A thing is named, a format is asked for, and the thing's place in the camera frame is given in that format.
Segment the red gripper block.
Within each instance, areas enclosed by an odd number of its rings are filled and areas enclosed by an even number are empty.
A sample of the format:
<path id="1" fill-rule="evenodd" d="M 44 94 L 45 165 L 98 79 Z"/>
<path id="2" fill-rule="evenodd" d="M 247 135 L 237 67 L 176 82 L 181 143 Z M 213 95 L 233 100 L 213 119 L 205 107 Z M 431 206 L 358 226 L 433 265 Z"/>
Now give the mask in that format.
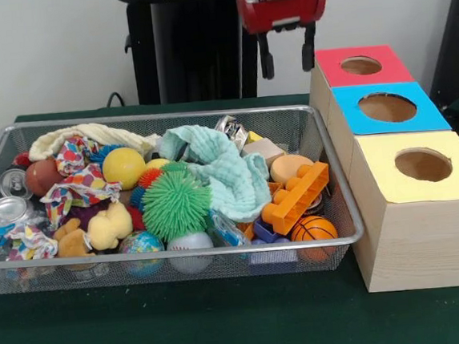
<path id="1" fill-rule="evenodd" d="M 249 34 L 258 34 L 262 77 L 273 79 L 274 59 L 269 50 L 270 30 L 295 24 L 305 27 L 302 46 L 302 68 L 311 71 L 315 65 L 316 24 L 324 13 L 326 0 L 236 0 L 241 23 Z"/>

